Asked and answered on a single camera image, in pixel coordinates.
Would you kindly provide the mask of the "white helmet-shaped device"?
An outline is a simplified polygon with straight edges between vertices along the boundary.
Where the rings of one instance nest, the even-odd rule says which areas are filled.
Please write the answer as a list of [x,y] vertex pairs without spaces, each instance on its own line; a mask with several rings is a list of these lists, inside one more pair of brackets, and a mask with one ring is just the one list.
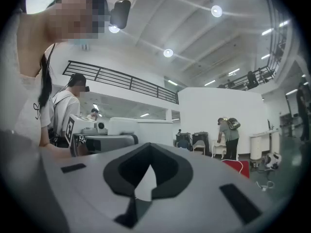
[[264,165],[267,169],[278,169],[282,160],[282,156],[279,153],[269,153],[265,156]]

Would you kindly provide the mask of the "black equipment case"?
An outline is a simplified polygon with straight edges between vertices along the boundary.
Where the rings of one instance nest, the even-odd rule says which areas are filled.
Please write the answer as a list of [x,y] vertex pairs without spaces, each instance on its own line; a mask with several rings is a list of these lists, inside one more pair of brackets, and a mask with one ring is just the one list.
[[175,142],[176,147],[190,150],[191,143],[192,143],[192,139],[191,139],[190,133],[176,134],[176,142]]
[[205,145],[205,155],[209,152],[209,138],[207,132],[198,132],[192,135],[192,147]]

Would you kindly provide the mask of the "group of ceiling strip lights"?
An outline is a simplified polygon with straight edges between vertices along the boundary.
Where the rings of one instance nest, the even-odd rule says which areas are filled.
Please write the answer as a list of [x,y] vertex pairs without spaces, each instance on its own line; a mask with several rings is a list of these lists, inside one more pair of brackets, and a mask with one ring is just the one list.
[[[292,22],[276,0],[129,1],[126,28],[90,47],[100,66],[180,91],[217,87],[265,66],[275,76],[284,59]],[[212,15],[214,5],[221,17]]]

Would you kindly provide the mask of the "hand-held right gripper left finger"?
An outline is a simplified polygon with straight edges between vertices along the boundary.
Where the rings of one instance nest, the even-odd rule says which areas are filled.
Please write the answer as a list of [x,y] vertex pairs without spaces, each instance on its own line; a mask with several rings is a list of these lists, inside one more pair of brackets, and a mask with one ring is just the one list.
[[143,179],[150,165],[150,143],[110,161],[103,171],[103,177],[111,191],[129,199],[125,213],[114,221],[127,228],[133,228],[137,221],[135,189]]

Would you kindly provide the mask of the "person's left forearm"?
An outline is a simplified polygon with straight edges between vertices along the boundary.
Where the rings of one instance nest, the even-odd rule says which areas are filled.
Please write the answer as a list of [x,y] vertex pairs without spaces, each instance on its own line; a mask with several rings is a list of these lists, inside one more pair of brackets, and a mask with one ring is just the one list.
[[47,148],[55,158],[62,159],[72,157],[69,148],[59,148],[51,143],[40,143],[40,146]]

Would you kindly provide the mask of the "wooden chair with grey cushion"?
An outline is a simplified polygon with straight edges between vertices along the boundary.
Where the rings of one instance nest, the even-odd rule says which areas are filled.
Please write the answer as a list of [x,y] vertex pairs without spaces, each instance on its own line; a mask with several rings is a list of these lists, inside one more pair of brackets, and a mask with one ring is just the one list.
[[192,146],[192,151],[196,153],[200,153],[202,155],[205,155],[206,153],[206,145],[203,140],[196,141],[195,144]]

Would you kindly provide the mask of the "black balcony railing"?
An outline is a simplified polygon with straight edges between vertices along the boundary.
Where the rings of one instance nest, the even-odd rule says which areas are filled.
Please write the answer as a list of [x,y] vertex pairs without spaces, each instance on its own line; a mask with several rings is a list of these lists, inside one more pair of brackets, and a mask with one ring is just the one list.
[[[258,86],[267,83],[274,78],[274,72],[272,72],[268,66],[258,68],[253,71],[253,73],[256,75]],[[248,78],[246,74],[240,78],[228,80],[225,84],[219,85],[218,88],[247,91],[249,90],[247,85]]]
[[157,84],[105,67],[69,60],[63,75],[83,74],[87,80],[132,90],[147,96],[178,104],[178,94]]

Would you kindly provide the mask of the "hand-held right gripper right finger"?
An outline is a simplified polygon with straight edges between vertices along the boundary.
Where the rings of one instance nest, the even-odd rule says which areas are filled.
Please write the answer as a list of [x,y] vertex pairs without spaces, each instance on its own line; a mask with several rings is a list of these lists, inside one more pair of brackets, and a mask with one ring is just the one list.
[[152,199],[170,199],[178,196],[193,179],[190,162],[157,144],[150,145],[150,152],[150,165],[156,179],[156,188],[151,192]]

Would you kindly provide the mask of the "white curved desk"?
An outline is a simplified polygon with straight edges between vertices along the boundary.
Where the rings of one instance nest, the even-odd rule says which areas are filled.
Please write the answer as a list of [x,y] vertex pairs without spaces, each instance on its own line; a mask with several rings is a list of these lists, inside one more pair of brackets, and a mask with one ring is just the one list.
[[259,160],[262,153],[280,153],[280,133],[278,130],[268,130],[262,133],[251,135],[250,137],[250,159]]

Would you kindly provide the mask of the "white cabinet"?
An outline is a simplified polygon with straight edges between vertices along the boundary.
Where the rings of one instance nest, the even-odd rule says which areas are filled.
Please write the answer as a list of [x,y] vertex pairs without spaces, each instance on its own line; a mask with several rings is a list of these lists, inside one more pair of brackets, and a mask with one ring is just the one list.
[[168,120],[110,118],[108,135],[119,135],[121,133],[135,134],[139,143],[173,146],[173,123]]

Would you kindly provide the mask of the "red table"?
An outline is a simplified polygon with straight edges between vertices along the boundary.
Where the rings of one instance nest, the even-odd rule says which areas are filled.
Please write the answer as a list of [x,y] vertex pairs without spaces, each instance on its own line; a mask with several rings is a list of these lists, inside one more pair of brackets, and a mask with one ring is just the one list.
[[250,164],[248,161],[222,160],[221,162],[230,166],[246,178],[250,178]]

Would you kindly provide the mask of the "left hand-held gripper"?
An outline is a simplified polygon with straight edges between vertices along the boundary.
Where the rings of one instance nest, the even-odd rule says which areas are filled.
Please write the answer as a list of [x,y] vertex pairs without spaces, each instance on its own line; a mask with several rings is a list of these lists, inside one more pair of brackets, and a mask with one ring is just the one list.
[[80,145],[85,146],[90,153],[98,153],[138,144],[138,137],[133,133],[108,135],[102,122],[73,114],[69,116],[65,138],[73,157],[79,156]]

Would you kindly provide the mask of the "white ornate table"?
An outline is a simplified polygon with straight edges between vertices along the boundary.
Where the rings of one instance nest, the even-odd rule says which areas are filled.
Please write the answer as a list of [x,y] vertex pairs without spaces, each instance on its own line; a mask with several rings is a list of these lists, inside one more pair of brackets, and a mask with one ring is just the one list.
[[223,159],[226,154],[226,141],[223,137],[220,143],[218,143],[217,140],[212,141],[211,157],[214,158],[217,154],[221,155],[221,159]]

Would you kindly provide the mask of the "person's torso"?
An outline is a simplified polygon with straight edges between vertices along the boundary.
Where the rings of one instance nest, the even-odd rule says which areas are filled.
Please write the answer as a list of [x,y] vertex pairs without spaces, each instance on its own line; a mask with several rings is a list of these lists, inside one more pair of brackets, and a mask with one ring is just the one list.
[[45,52],[52,44],[45,10],[17,10],[0,33],[0,129],[13,130],[36,146],[50,143],[46,104],[52,81]]

